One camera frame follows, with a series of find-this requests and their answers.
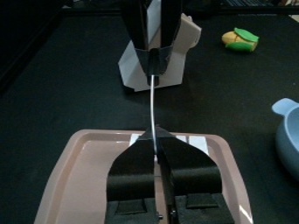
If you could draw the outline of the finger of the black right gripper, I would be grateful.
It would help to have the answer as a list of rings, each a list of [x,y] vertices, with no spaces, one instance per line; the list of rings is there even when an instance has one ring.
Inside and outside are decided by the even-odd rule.
[[[148,37],[146,0],[122,0],[122,17],[144,73],[148,69]]]
[[[162,0],[160,18],[160,74],[166,73],[174,50],[174,41],[178,35],[183,12],[183,0]]]

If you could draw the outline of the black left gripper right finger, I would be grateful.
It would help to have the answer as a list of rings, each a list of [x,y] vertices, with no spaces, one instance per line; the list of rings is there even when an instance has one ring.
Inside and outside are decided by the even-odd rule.
[[[221,168],[195,146],[155,129],[170,224],[235,224],[222,193]]]

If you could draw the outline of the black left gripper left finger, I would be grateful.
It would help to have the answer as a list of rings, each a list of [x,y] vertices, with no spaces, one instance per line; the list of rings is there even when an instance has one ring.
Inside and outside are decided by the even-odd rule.
[[[112,163],[104,224],[156,224],[154,146],[147,131]]]

